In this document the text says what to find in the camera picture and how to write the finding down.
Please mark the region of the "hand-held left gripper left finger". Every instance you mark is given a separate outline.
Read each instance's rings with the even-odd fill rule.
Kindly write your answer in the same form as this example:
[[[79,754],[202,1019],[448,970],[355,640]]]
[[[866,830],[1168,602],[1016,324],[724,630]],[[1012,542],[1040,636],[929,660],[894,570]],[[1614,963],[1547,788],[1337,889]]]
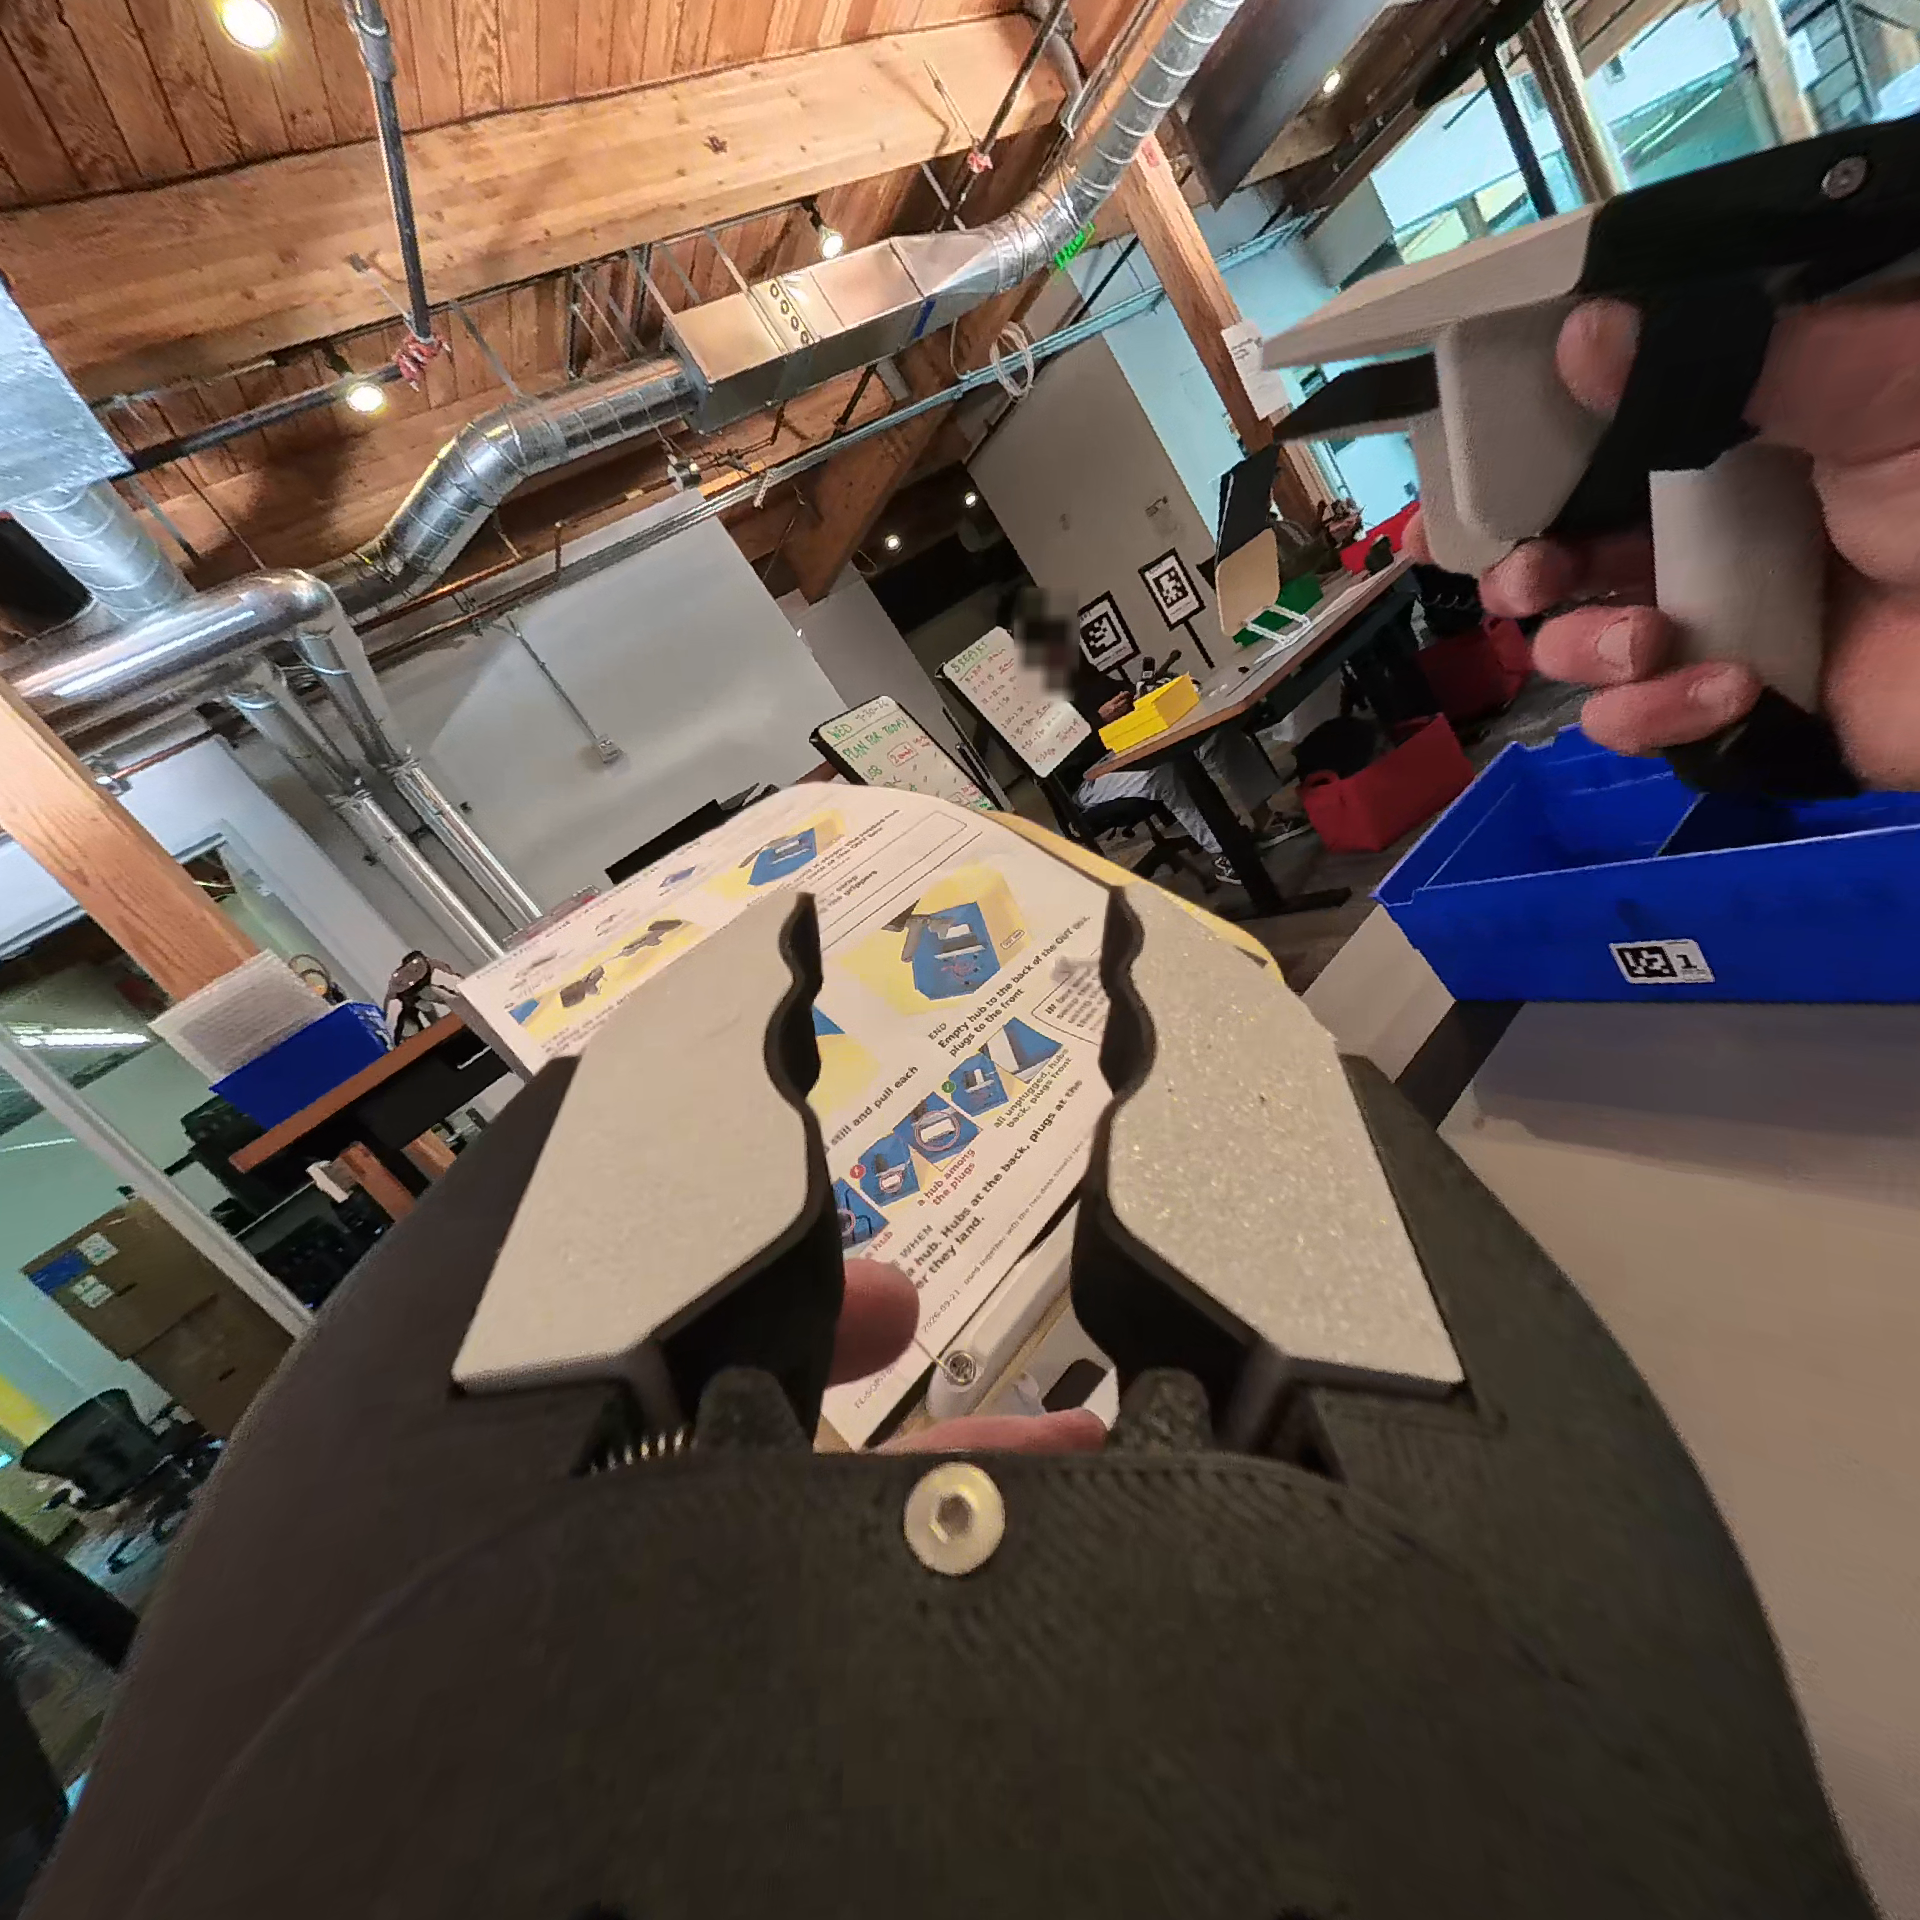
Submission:
[[[824,977],[815,898],[764,897],[587,1037],[456,1354],[462,1393],[616,1385],[659,1432],[753,1369],[815,1435],[847,1289],[809,1106]]]

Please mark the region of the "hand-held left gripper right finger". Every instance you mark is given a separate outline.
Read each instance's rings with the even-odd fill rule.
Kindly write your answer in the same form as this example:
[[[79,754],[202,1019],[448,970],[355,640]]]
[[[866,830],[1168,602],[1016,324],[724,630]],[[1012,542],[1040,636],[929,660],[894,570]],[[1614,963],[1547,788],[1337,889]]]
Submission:
[[[1467,1369],[1355,1080],[1297,993],[1140,886],[1110,892],[1110,995],[1073,1310],[1129,1394],[1198,1387],[1256,1451],[1298,1390],[1444,1402]]]

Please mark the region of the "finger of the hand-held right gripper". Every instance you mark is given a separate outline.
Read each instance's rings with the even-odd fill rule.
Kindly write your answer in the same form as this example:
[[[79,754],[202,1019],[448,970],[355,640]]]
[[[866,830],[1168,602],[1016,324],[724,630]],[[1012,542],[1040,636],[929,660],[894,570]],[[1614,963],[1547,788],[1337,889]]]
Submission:
[[[1436,355],[1348,369],[1284,417],[1284,442],[1352,442],[1407,433],[1440,405]]]
[[[1415,353],[1465,320],[1572,298],[1599,218],[1585,205],[1359,281],[1263,344],[1263,369],[1327,369]]]

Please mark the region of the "blue plastic bin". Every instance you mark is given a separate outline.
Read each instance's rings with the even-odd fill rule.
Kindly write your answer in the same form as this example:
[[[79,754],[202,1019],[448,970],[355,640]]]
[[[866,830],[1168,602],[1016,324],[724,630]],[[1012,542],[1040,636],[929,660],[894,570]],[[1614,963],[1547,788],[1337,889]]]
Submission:
[[[1919,798],[1700,795],[1566,726],[1504,748],[1376,901],[1456,1001],[1916,1003]]]
[[[383,1011],[371,1001],[342,1001],[328,1009],[322,1019],[214,1081],[211,1092],[271,1131],[378,1066],[388,1051],[391,1034]]]

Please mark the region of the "person's right hand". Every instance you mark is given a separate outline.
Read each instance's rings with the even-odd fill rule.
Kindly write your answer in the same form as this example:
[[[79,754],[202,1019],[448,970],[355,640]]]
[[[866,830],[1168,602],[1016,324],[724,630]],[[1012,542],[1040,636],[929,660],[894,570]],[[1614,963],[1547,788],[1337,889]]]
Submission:
[[[1823,702],[1866,786],[1919,786],[1916,277],[1778,320],[1745,412],[1759,442],[1810,459],[1828,539]],[[1648,536],[1518,545],[1476,581],[1484,608],[1540,626],[1536,668],[1585,685],[1580,722],[1622,754],[1666,754],[1743,720],[1761,681],[1680,662],[1655,608]]]

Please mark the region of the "wooden column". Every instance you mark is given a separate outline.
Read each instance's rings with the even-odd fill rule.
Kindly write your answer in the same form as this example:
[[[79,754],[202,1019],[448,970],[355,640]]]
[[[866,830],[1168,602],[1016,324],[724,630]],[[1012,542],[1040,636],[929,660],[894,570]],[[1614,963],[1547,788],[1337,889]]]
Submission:
[[[1116,204],[1162,302],[1119,330],[1114,355],[1194,510],[1212,522],[1219,475],[1273,442],[1231,340],[1242,312],[1156,138],[1140,146]]]

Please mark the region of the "instruction sheet on stand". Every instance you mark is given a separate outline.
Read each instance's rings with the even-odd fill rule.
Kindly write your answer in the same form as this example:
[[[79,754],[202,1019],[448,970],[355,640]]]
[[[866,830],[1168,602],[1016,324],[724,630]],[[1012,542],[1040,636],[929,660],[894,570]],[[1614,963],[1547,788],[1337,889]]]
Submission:
[[[1170,905],[1178,905],[1192,922],[1204,928],[1209,938],[1238,948],[1239,954],[1258,963],[1266,974],[1271,974],[1284,993],[1291,993],[1280,970],[1280,960],[1268,948],[1265,948],[1260,939],[1244,926],[1225,922],[1216,913],[1174,894],[1155,881],[1140,881],[1134,870],[1128,870],[1116,862],[1106,859],[1105,856],[1090,853],[1042,826],[1028,822],[1025,816],[1002,813],[999,822],[1003,830],[1022,837],[1026,844],[1042,851],[1048,858],[1074,869],[1076,874],[1087,876],[1088,881],[1102,884],[1110,892],[1136,886],[1146,889],[1151,897],[1159,897]]]

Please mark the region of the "wooden work table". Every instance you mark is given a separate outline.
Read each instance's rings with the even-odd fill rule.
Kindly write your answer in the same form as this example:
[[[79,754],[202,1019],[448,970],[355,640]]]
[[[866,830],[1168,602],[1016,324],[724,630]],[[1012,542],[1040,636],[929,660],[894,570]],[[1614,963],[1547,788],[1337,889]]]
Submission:
[[[1207,818],[1222,856],[1233,865],[1239,901],[1216,913],[1225,922],[1246,924],[1305,915],[1344,905],[1348,886],[1284,897],[1265,865],[1252,827],[1238,813],[1219,780],[1203,764],[1203,748],[1222,734],[1251,736],[1260,726],[1297,714],[1304,702],[1364,650],[1374,648],[1392,622],[1414,608],[1414,556],[1400,553],[1392,565],[1367,573],[1339,596],[1329,600],[1304,624],[1271,638],[1252,652],[1249,662],[1212,669],[1200,683],[1198,707],[1174,726],[1094,761],[1094,778],[1126,771],[1174,769],[1192,804]]]

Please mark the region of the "printed instruction sheet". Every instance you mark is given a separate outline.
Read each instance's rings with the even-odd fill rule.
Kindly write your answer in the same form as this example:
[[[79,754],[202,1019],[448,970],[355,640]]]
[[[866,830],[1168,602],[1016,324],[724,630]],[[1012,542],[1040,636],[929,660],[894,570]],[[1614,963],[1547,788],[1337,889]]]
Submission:
[[[903,1357],[827,1390],[865,1450],[987,1307],[1065,1261],[1040,1248],[1088,1166],[1110,1089],[1097,950],[1110,889],[999,811],[870,786],[795,786],[663,858],[470,977],[465,1009],[527,1077],[575,1064],[642,984],[764,897],[809,894],[812,1021],[841,1244],[919,1293]]]

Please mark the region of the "yellow plastic bin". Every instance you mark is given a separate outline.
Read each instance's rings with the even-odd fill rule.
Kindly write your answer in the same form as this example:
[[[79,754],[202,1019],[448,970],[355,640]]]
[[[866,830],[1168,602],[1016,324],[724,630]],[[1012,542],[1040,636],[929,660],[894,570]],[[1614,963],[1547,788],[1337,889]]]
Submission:
[[[1128,714],[1099,730],[1099,738],[1111,754],[1131,753],[1183,725],[1198,705],[1200,690],[1192,676],[1166,678],[1136,696]]]

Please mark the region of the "red plastic bin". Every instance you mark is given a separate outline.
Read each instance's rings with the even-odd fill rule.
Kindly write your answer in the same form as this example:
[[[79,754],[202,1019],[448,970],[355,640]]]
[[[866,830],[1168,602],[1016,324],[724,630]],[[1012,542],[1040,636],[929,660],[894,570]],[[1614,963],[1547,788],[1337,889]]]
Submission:
[[[1474,782],[1474,769],[1443,714],[1407,722],[1392,746],[1353,776],[1313,772],[1304,813],[1329,853],[1371,856],[1426,827]]]

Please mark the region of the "white easel board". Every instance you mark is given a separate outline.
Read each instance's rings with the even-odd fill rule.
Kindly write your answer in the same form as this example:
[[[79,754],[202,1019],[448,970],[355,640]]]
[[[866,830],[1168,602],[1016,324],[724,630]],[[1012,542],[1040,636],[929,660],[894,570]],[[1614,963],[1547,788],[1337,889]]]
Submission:
[[[919,793],[966,809],[1002,808],[994,793],[887,692],[827,718],[807,738],[850,785]]]
[[[1016,636],[987,629],[943,666],[943,676],[1022,769],[1058,776],[1097,734],[1087,715],[1026,660]]]

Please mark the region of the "black office chair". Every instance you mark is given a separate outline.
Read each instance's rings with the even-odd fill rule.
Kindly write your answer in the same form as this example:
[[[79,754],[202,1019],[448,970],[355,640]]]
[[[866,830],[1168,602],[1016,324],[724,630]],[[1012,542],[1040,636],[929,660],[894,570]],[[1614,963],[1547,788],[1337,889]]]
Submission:
[[[147,1419],[127,1387],[107,1387],[68,1411],[38,1440],[18,1468],[64,1483],[79,1510],[129,1509],[166,1537],[211,1474],[220,1442],[168,1404]]]

